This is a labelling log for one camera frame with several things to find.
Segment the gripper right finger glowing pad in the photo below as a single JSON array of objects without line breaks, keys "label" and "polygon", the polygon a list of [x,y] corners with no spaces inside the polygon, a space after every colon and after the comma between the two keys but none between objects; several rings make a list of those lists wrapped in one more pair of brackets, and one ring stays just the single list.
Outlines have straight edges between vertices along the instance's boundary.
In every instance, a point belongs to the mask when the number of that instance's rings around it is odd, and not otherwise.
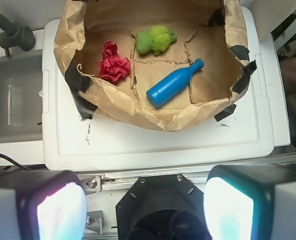
[{"label": "gripper right finger glowing pad", "polygon": [[203,206],[214,240],[296,240],[296,163],[216,165]]}]

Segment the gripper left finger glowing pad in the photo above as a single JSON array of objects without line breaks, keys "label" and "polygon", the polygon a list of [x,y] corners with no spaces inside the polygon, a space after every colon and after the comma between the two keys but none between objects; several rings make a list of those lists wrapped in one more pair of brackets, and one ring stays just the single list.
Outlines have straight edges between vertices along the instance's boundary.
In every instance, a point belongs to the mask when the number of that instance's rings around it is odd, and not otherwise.
[{"label": "gripper left finger glowing pad", "polygon": [[73,171],[0,171],[0,240],[81,240],[86,217]]}]

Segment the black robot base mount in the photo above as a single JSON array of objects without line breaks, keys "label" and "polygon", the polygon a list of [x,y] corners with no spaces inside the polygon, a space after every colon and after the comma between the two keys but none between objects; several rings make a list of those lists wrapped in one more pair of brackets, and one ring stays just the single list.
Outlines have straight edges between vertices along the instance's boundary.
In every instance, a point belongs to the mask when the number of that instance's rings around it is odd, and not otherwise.
[{"label": "black robot base mount", "polygon": [[204,193],[181,174],[140,177],[116,204],[120,240],[210,240]]}]

